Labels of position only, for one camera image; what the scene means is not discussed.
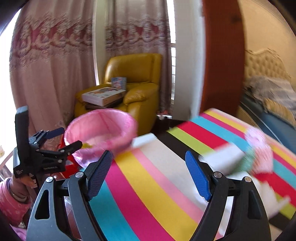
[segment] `yellow leather armchair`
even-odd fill
[[[85,109],[86,102],[81,95],[96,89],[111,86],[111,78],[126,77],[127,93],[123,103],[115,109],[125,111],[138,122],[138,135],[151,131],[158,110],[159,78],[162,56],[155,53],[131,54],[113,57],[106,66],[104,84],[88,88],[76,94],[75,117],[90,110]]]

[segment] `pink sleeve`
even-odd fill
[[[12,226],[18,226],[22,221],[23,216],[31,206],[31,200],[28,203],[20,203],[15,200],[7,188],[7,182],[0,182],[0,210],[7,217]]]
[[[16,232],[16,234],[20,237],[20,239],[22,241],[26,241],[26,236],[27,236],[27,230],[26,229],[16,228],[14,226],[11,226],[11,227]]]

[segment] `pink plastic bag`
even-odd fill
[[[65,131],[65,144],[82,141],[92,145],[76,151],[73,157],[86,168],[105,150],[116,155],[128,148],[137,136],[138,124],[128,113],[116,109],[93,110],[74,119]]]

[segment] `hand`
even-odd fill
[[[29,192],[27,187],[34,188],[34,181],[28,176],[23,176],[21,178],[16,178],[14,174],[12,174],[11,179],[9,180],[9,188],[10,191],[18,196],[21,199],[24,199],[29,196]]]

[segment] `curtain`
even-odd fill
[[[166,0],[108,0],[107,60],[118,55],[160,53],[160,112],[170,110],[172,65]]]
[[[10,82],[16,107],[29,106],[29,135],[66,127],[75,94],[96,84],[93,0],[30,0],[15,25]],[[60,138],[45,143],[56,149]]]

